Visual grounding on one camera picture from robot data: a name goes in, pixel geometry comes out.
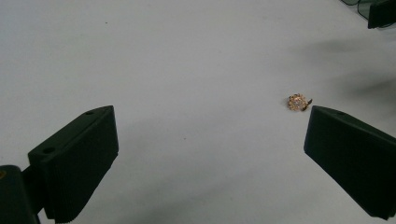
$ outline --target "white table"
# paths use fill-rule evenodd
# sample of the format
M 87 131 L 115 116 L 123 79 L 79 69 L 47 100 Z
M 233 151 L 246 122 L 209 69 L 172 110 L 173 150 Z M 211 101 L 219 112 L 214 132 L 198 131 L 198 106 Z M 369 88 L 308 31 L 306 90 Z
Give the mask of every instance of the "white table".
M 3 0 L 0 164 L 114 105 L 120 155 L 73 223 L 394 223 L 304 154 L 310 110 L 285 105 L 396 136 L 396 29 L 366 27 L 337 0 Z

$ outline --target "jewelry piece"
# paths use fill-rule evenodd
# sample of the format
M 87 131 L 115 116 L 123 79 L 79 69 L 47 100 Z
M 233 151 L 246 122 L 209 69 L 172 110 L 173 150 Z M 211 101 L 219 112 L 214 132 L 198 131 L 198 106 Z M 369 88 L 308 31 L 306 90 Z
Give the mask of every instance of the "jewelry piece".
M 310 99 L 309 101 L 306 101 L 305 97 L 300 93 L 289 96 L 289 109 L 290 110 L 305 111 L 311 103 L 312 103 L 312 99 Z

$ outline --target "black plastic part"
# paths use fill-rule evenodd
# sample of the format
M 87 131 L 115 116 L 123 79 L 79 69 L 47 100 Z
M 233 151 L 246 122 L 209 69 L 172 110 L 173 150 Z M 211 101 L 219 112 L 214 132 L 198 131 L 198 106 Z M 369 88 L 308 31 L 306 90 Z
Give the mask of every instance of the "black plastic part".
M 67 223 L 78 216 L 118 156 L 113 106 L 83 113 L 28 153 L 21 172 L 0 166 L 0 224 Z
M 14 165 L 0 166 L 0 223 L 38 224 L 22 172 Z
M 384 27 L 396 22 L 396 0 L 378 1 L 370 6 L 368 28 Z
M 48 218 L 57 223 L 78 216 L 118 155 L 113 106 L 88 111 L 29 152 L 44 181 Z
M 344 112 L 313 106 L 304 151 L 370 216 L 395 215 L 395 138 Z

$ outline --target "screw hole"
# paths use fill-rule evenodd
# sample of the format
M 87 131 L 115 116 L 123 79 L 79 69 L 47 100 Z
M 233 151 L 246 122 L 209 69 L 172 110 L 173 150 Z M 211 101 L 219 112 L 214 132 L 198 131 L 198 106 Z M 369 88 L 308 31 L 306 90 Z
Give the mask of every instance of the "screw hole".
M 55 147 L 47 147 L 43 149 L 44 154 L 50 154 L 55 151 Z
M 7 175 L 7 172 L 4 170 L 0 170 L 0 179 L 3 179 Z

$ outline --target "white surface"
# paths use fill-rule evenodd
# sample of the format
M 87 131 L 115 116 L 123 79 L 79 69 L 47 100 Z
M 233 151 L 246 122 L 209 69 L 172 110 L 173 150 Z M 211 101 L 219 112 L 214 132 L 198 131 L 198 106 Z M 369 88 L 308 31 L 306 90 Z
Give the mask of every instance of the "white surface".
M 337 0 L 3 0 L 0 164 L 114 105 L 120 155 L 73 223 L 394 223 L 305 156 L 284 102 L 396 136 L 396 29 L 366 26 Z

